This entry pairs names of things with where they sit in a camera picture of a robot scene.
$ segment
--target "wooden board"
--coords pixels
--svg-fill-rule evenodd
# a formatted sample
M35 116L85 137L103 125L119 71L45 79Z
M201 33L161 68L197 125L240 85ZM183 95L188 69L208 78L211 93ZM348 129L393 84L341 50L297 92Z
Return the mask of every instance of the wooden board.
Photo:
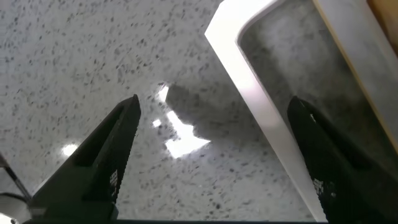
M368 4L394 52L398 55L398 1L368 0Z

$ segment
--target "speckled countertop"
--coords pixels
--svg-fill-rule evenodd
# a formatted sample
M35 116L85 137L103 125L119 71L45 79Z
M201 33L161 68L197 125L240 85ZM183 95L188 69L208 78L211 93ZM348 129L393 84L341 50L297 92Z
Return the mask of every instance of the speckled countertop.
M137 94L119 218L313 220L203 35L220 2L0 1L0 150L28 190ZM311 0L262 18L243 49L282 117L298 95L398 170ZM1 191L17 192L3 172Z
M203 35L219 3L2 2L1 152L27 188L137 94L119 218L312 220ZM165 142L185 138L184 124L206 142L178 157Z

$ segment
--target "wooden surface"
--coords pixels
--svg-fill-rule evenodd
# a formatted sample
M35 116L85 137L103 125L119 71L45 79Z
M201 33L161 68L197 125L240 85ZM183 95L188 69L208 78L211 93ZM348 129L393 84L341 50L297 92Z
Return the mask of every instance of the wooden surface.
M368 0L368 4L398 55L398 0Z

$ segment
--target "granite surface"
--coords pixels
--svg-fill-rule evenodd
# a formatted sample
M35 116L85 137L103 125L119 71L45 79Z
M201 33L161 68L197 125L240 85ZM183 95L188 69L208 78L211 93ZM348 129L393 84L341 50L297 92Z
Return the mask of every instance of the granite surface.
M0 150L31 193L137 94L120 218L312 220L203 35L219 3L1 2Z

